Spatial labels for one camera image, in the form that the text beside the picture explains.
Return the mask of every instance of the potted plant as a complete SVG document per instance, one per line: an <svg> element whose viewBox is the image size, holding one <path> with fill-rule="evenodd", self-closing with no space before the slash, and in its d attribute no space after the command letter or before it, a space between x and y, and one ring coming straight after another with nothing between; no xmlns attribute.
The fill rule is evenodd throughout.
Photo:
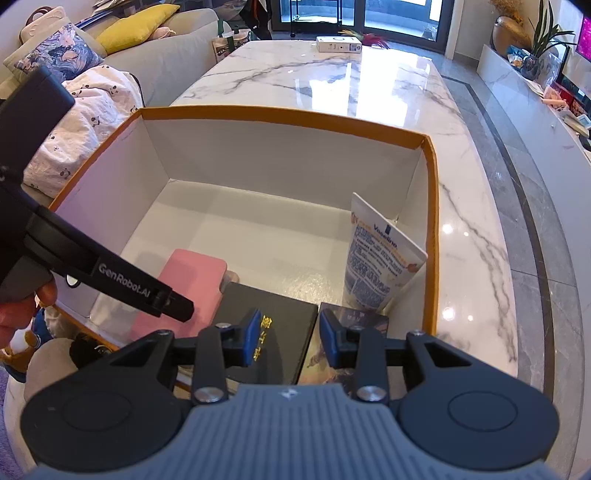
<svg viewBox="0 0 591 480"><path fill-rule="evenodd" d="M544 0L540 0L540 13L538 23L534 28L534 39L529 55L523 59L521 74L528 80L534 80L538 76L540 57L547 50L556 45L576 45L575 43L561 40L563 35L574 35L572 30L561 30L558 24L554 25L554 12L552 4L548 2L548 8L544 6Z"/></svg>

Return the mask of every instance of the human hand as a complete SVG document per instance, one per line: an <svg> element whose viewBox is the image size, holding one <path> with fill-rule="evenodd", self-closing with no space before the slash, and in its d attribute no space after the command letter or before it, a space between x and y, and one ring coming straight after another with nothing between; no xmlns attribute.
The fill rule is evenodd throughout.
<svg viewBox="0 0 591 480"><path fill-rule="evenodd" d="M45 306L53 305L57 300L56 282L51 280L37 290L37 296ZM0 304L0 348L6 347L14 332L26 328L35 315L35 295L12 303Z"/></svg>

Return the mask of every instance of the pink box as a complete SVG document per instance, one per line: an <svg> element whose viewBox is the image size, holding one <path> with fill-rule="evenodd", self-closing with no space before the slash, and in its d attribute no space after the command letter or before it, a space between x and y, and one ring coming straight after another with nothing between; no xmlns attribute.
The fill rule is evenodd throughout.
<svg viewBox="0 0 591 480"><path fill-rule="evenodd" d="M222 301L219 287L227 269L227 263L220 258L176 249L158 279L193 301L193 316L188 322L183 323L166 315L157 318L140 312L131 327L131 340L137 340L160 329L172 330L176 338L196 336L211 324Z"/></svg>

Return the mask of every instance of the white marble surface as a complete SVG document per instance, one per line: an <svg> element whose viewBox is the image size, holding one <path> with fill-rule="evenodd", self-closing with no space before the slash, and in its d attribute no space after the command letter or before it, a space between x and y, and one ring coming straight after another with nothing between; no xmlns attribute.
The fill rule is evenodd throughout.
<svg viewBox="0 0 591 480"><path fill-rule="evenodd" d="M428 134L440 180L438 335L517 374L515 300L495 202L472 138L429 59L369 47L320 54L311 41L256 41L173 103L191 104L308 109Z"/></svg>

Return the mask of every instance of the white blanket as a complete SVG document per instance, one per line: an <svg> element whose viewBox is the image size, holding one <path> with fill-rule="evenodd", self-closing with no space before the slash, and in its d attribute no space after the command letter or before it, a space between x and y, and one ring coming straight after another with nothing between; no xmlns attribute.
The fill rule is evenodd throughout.
<svg viewBox="0 0 591 480"><path fill-rule="evenodd" d="M24 183L55 198L80 166L127 117L142 106L127 72L100 65L62 85L76 104L46 138L25 169Z"/></svg>

